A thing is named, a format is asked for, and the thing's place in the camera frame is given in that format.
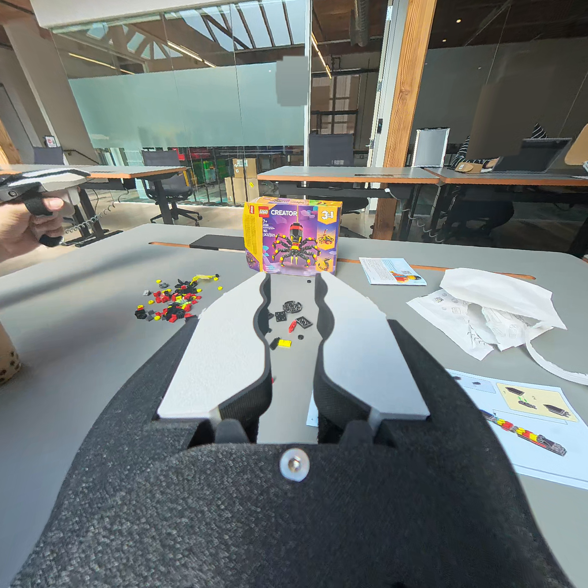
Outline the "grey desk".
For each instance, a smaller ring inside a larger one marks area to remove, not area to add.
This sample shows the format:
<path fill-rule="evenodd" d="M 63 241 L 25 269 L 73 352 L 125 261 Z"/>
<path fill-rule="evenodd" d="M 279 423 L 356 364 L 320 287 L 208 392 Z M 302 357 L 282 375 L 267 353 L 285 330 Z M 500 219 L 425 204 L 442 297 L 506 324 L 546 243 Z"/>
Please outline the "grey desk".
<path fill-rule="evenodd" d="M 82 249 L 1 277 L 1 323 L 21 370 L 1 385 L 1 587 L 26 561 L 85 436 L 128 378 L 179 326 L 137 320 L 134 310 L 157 278 L 171 283 L 211 270 L 224 290 L 252 275 L 244 254 L 193 249 L 208 233 L 242 229 L 143 224 Z M 342 257 L 404 258 L 412 266 L 476 268 L 531 275 L 553 292 L 567 330 L 534 342 L 548 361 L 587 373 L 587 263 L 569 254 L 341 238 Z M 407 301 L 438 287 L 439 270 L 422 272 L 428 288 L 371 286 L 359 264 L 337 264 L 337 277 L 399 320 L 445 368 L 563 389 L 587 424 L 587 387 L 540 368 L 522 348 L 476 361 L 419 316 Z M 302 350 L 283 350 L 274 402 L 260 423 L 260 441 L 309 442 L 306 426 L 311 367 Z M 587 490 L 521 476 L 541 533 L 576 587 L 587 587 Z"/>

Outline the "torn white paper strip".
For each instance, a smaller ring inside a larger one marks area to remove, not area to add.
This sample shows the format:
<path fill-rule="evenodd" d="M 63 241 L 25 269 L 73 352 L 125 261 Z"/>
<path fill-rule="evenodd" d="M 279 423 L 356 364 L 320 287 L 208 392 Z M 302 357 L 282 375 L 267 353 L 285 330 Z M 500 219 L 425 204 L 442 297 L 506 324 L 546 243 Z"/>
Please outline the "torn white paper strip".
<path fill-rule="evenodd" d="M 587 386 L 587 374 L 566 371 L 557 365 L 547 361 L 545 358 L 535 351 L 532 346 L 532 341 L 526 338 L 525 347 L 530 357 L 545 371 L 569 382 L 577 383 L 579 385 Z"/>

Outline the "printed white paper bag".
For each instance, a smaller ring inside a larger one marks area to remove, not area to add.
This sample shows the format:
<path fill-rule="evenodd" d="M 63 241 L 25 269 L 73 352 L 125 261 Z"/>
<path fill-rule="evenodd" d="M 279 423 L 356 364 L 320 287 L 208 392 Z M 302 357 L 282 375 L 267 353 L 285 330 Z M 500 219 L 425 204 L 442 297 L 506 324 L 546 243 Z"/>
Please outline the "printed white paper bag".
<path fill-rule="evenodd" d="M 523 346 L 553 329 L 537 319 L 454 298 L 444 289 L 414 298 L 408 306 L 478 360 L 494 349 Z"/>

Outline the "open blue instruction booklet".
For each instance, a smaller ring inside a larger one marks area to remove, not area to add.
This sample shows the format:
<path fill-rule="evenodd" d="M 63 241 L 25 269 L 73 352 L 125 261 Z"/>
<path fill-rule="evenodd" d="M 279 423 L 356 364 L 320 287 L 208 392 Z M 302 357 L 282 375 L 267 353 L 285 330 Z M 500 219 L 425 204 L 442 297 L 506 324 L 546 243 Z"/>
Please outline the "open blue instruction booklet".
<path fill-rule="evenodd" d="M 448 373 L 481 411 L 516 473 L 587 489 L 587 425 L 561 388 Z"/>

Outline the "grey laptop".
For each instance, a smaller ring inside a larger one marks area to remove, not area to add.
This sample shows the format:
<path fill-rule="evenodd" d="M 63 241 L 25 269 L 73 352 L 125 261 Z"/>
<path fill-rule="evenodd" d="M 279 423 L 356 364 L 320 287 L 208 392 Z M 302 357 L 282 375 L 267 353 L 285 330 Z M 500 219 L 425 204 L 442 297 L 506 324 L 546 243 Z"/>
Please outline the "grey laptop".
<path fill-rule="evenodd" d="M 544 173 L 571 146 L 571 138 L 524 139 L 517 155 L 504 156 L 492 167 L 492 173 Z"/>

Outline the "black office chair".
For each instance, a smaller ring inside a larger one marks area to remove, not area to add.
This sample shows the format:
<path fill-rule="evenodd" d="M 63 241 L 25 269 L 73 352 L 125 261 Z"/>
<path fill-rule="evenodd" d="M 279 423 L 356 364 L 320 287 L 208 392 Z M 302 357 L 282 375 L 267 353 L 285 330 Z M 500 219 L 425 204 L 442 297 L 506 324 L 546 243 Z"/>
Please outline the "black office chair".
<path fill-rule="evenodd" d="M 146 166 L 180 166 L 180 158 L 178 152 L 174 149 L 164 151 L 141 151 L 143 163 Z M 202 216 L 198 212 L 189 212 L 178 208 L 179 202 L 187 202 L 189 196 L 194 192 L 187 182 L 184 172 L 177 173 L 168 179 L 160 180 L 162 188 L 162 202 L 166 206 L 166 214 L 169 217 L 170 224 L 178 221 L 180 217 L 185 217 L 193 221 L 195 226 L 199 226 L 199 221 Z"/>
<path fill-rule="evenodd" d="M 335 134 L 309 136 L 309 163 L 310 166 L 343 166 L 353 167 L 353 135 Z M 331 200 L 341 200 L 342 214 L 360 214 L 369 204 L 369 199 L 364 197 L 331 196 Z"/>

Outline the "wooden pillar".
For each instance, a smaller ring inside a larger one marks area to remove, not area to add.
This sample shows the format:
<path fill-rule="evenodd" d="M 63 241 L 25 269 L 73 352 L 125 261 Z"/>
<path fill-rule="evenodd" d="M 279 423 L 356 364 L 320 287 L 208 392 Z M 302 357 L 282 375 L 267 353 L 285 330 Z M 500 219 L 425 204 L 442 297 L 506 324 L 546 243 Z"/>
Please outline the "wooden pillar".
<path fill-rule="evenodd" d="M 369 168 L 405 167 L 436 5 L 387 3 Z"/>

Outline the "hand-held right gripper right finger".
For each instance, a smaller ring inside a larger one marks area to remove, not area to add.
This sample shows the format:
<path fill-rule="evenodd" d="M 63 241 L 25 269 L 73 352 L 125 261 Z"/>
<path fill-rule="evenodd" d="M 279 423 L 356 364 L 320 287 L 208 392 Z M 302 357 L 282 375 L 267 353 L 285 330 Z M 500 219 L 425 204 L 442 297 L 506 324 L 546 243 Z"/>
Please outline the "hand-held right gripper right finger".
<path fill-rule="evenodd" d="M 313 397 L 333 423 L 426 420 L 430 411 L 386 314 L 330 273 L 315 279 L 317 329 Z"/>

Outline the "person's left hand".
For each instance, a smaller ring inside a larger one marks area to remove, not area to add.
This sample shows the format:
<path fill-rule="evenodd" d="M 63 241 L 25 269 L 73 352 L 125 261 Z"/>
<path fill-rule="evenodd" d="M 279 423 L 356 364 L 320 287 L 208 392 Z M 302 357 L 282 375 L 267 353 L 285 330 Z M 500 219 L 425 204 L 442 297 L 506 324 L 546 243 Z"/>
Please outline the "person's left hand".
<path fill-rule="evenodd" d="M 43 235 L 61 239 L 63 236 L 62 211 L 65 202 L 59 197 L 43 198 L 51 212 L 49 216 L 30 214 L 24 203 L 1 205 L 1 262 L 32 252 L 40 246 Z"/>

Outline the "stacked cardboard boxes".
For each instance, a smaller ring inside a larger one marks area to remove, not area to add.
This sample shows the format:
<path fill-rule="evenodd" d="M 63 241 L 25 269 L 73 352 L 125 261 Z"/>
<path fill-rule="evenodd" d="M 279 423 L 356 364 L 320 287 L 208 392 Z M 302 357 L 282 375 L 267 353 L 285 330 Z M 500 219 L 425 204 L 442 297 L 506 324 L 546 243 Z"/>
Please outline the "stacked cardboard boxes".
<path fill-rule="evenodd" d="M 255 158 L 231 160 L 231 171 L 224 179 L 230 204 L 254 202 L 260 197 Z"/>

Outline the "pile of small toy bricks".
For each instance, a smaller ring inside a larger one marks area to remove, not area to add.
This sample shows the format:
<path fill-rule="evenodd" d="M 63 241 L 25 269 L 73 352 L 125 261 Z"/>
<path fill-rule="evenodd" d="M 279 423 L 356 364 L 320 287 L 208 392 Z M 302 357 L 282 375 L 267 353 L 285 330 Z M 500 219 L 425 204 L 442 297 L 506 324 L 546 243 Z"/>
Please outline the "pile of small toy bricks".
<path fill-rule="evenodd" d="M 134 316 L 137 320 L 166 322 L 174 324 L 181 320 L 196 317 L 197 306 L 202 302 L 204 283 L 213 283 L 212 288 L 220 292 L 218 273 L 197 274 L 186 280 L 177 279 L 174 283 L 157 279 L 142 293 L 142 301 L 136 306 Z"/>

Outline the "silver framed screen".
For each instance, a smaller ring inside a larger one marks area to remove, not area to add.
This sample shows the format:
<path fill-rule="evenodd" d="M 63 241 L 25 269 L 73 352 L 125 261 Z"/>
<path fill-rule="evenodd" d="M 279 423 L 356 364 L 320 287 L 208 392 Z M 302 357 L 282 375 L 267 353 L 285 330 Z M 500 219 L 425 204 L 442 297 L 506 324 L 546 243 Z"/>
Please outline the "silver framed screen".
<path fill-rule="evenodd" d="M 419 128 L 411 159 L 413 168 L 441 168 L 444 165 L 450 128 Z"/>

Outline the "tan board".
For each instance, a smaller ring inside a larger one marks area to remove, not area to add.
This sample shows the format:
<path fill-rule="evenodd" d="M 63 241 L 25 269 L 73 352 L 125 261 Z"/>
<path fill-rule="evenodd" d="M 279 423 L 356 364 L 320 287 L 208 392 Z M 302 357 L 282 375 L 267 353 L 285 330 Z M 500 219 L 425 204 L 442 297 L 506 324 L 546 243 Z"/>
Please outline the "tan board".
<path fill-rule="evenodd" d="M 587 163 L 587 135 L 588 124 L 578 134 L 574 143 L 570 146 L 569 151 L 564 157 L 564 163 L 567 166 L 583 166 Z"/>

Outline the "black red toy bricks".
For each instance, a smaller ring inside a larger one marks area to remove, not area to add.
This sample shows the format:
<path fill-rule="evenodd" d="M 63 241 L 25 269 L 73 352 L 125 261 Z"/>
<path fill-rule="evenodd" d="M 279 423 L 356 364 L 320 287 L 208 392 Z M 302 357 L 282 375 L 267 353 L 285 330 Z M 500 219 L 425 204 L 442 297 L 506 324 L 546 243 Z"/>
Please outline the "black red toy bricks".
<path fill-rule="evenodd" d="M 270 294 L 266 338 L 271 351 L 295 350 L 316 339 L 318 310 L 312 277 L 272 275 Z"/>

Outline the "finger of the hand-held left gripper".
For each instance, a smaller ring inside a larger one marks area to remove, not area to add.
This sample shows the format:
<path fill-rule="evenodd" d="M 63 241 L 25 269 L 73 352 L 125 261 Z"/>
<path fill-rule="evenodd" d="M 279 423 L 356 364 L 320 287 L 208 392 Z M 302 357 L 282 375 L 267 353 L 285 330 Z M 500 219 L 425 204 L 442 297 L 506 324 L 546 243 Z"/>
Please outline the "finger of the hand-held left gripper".
<path fill-rule="evenodd" d="M 22 172 L 1 177 L 1 186 L 21 187 L 40 185 L 42 187 L 75 187 L 76 170 L 47 169 Z"/>
<path fill-rule="evenodd" d="M 63 196 L 86 182 L 84 171 L 29 171 L 1 176 L 1 202 Z"/>

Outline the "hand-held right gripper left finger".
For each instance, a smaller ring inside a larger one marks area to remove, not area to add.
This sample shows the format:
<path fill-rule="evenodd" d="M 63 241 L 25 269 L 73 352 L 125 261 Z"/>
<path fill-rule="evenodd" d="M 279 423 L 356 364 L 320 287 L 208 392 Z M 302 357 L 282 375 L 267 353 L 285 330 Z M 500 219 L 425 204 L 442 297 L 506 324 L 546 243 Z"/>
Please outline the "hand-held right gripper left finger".
<path fill-rule="evenodd" d="M 272 401 L 270 275 L 259 272 L 198 317 L 158 407 L 160 420 L 258 420 Z"/>

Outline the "blue white safety leaflet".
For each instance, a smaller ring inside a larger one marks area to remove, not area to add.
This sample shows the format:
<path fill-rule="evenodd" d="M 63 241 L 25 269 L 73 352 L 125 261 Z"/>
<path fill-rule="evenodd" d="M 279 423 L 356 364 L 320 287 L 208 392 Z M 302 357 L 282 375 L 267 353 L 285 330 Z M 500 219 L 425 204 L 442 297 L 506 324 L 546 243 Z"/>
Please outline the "blue white safety leaflet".
<path fill-rule="evenodd" d="M 427 282 L 404 259 L 360 257 L 370 285 L 426 286 Z"/>

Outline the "purple yellow toy brick box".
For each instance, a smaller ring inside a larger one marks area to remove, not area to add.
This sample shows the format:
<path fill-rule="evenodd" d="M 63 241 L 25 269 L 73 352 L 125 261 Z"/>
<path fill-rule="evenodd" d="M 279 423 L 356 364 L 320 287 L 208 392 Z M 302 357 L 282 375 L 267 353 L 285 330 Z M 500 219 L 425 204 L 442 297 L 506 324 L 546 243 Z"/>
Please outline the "purple yellow toy brick box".
<path fill-rule="evenodd" d="M 246 261 L 269 274 L 311 277 L 335 274 L 340 201 L 264 196 L 244 204 Z"/>

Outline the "crumpled white paper bag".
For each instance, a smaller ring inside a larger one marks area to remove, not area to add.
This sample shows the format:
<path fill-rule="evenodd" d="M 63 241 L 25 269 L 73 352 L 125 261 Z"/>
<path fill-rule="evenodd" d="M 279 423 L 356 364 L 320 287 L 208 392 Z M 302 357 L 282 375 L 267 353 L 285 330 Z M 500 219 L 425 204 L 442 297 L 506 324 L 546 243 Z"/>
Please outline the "crumpled white paper bag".
<path fill-rule="evenodd" d="M 480 307 L 567 329 L 555 310 L 552 292 L 515 277 L 478 269 L 449 269 L 445 271 L 440 287 L 452 297 Z"/>

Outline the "milk tea cup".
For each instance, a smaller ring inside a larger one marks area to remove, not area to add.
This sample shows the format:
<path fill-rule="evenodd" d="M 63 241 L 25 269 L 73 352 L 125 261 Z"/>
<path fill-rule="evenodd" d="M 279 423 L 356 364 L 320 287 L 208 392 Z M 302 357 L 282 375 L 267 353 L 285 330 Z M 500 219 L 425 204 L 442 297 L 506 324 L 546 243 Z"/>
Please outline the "milk tea cup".
<path fill-rule="evenodd" d="M 9 334 L 0 326 L 1 332 L 1 386 L 13 378 L 21 368 L 21 362 Z"/>

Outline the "silver ventilation duct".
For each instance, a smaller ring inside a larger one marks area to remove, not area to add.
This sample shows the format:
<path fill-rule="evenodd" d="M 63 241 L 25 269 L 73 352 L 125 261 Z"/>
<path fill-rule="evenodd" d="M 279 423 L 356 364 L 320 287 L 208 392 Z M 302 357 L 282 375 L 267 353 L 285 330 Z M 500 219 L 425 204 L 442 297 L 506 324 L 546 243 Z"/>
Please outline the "silver ventilation duct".
<path fill-rule="evenodd" d="M 350 14 L 349 36 L 351 45 L 366 47 L 370 40 L 370 1 L 353 1 Z"/>

